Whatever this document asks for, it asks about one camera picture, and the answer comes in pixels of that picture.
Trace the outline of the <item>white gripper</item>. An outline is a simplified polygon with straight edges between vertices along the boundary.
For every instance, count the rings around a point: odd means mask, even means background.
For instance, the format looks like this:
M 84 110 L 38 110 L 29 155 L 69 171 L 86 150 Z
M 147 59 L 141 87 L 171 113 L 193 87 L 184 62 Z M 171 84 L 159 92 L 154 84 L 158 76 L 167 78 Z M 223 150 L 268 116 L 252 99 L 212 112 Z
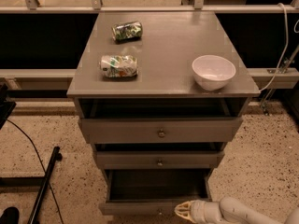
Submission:
M 205 201 L 180 203 L 175 214 L 196 224 L 220 224 L 222 218 L 219 204 Z

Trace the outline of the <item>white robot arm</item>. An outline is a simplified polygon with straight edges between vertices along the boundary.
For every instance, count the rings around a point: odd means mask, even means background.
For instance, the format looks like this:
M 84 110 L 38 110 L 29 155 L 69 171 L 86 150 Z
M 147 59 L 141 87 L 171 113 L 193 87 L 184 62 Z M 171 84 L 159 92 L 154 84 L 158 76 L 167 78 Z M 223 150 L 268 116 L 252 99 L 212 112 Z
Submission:
M 175 213 L 193 224 L 299 224 L 299 208 L 280 223 L 232 197 L 224 197 L 219 202 L 187 201 L 178 204 Z

